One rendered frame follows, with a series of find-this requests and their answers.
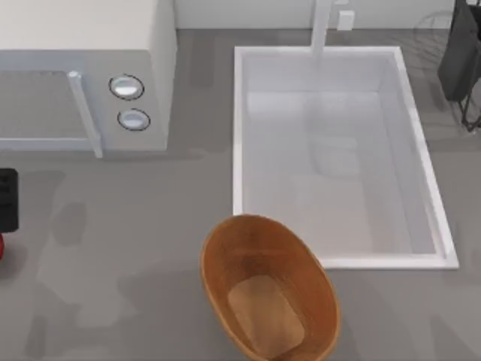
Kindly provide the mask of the large round microwave knob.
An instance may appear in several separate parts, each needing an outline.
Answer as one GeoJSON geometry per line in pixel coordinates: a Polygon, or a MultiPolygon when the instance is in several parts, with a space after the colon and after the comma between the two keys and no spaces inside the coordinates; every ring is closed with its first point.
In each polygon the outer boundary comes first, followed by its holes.
{"type": "Polygon", "coordinates": [[[109,90],[119,99],[133,101],[144,94],[144,85],[137,77],[122,74],[109,80],[109,90]]]}

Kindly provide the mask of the microwave oven door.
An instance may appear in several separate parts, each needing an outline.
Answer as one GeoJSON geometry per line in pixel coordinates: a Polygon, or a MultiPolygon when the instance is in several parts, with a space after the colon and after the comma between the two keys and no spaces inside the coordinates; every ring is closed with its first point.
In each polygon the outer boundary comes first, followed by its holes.
{"type": "Polygon", "coordinates": [[[0,152],[93,152],[68,72],[0,71],[0,152]]]}

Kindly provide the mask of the small round microwave knob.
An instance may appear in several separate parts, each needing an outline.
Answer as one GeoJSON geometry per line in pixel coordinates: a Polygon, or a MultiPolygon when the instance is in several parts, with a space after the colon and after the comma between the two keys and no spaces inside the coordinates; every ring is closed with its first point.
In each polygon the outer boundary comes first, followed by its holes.
{"type": "Polygon", "coordinates": [[[150,126],[151,120],[144,111],[132,108],[119,112],[117,122],[131,132],[142,132],[150,126]]]}

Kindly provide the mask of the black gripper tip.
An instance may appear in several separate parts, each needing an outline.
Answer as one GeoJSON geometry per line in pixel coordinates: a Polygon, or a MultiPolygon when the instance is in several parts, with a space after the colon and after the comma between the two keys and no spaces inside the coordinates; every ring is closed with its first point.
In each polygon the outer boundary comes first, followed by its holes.
{"type": "Polygon", "coordinates": [[[0,233],[19,228],[19,177],[14,168],[0,168],[0,233]]]}

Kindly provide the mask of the white sink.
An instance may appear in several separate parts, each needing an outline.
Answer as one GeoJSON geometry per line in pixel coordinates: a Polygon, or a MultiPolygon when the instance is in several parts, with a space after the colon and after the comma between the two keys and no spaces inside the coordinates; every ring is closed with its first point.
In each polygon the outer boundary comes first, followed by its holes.
{"type": "Polygon", "coordinates": [[[399,47],[236,47],[232,190],[326,268],[459,267],[399,47]]]}

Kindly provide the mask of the small white tap lever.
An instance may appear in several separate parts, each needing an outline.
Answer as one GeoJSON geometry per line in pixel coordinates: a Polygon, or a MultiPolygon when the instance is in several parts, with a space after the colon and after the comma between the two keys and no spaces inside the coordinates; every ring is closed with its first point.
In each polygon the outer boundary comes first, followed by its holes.
{"type": "Polygon", "coordinates": [[[355,22],[355,11],[345,10],[339,11],[337,30],[351,31],[355,22]]]}

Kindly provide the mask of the brown wooden basket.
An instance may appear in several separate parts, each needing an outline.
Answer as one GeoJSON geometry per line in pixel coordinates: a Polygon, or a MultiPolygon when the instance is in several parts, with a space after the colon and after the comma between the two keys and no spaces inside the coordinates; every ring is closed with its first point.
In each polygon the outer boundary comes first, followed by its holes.
{"type": "Polygon", "coordinates": [[[327,361],[340,334],[334,287],[307,245],[268,217],[216,225],[200,255],[207,299],[248,361],[327,361]]]}

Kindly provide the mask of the pale microwave oven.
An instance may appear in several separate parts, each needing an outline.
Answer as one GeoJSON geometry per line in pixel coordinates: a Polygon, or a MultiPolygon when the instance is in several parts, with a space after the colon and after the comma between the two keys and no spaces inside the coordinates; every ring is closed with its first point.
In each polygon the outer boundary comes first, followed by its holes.
{"type": "Polygon", "coordinates": [[[176,55],[173,0],[0,0],[0,71],[80,72],[104,156],[167,148],[176,55]],[[122,74],[143,83],[139,99],[109,90],[122,74]],[[142,132],[117,122],[132,108],[150,117],[142,132]]]}

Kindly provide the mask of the tall white tap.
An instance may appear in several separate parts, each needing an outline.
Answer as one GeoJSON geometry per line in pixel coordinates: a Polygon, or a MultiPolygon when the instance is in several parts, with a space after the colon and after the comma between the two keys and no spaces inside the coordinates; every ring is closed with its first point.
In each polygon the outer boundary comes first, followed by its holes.
{"type": "Polygon", "coordinates": [[[320,58],[325,46],[328,21],[333,0],[315,0],[313,9],[313,29],[310,49],[313,56],[320,58]]]}

